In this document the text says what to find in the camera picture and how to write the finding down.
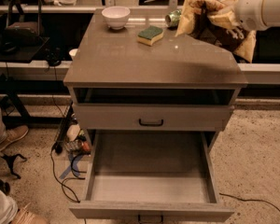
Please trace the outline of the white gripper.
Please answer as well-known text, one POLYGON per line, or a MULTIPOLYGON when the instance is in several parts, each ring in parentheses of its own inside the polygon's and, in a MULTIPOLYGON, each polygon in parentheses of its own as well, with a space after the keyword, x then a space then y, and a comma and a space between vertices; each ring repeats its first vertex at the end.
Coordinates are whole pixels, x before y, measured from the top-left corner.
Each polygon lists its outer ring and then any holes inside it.
POLYGON ((262 18, 263 0, 223 0, 225 5, 219 11, 212 11, 207 14, 207 18, 215 26, 233 29, 242 26, 247 31, 264 31, 267 26, 262 18))

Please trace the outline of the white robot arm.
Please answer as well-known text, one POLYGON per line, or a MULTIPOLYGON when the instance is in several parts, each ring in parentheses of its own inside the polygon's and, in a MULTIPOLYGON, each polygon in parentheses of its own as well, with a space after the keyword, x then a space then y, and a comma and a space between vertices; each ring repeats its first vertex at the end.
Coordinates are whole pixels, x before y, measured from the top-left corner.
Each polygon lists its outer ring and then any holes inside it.
POLYGON ((280 0, 225 0, 219 11, 209 12, 208 19, 225 29, 240 27, 246 31, 265 31, 280 27, 280 0))

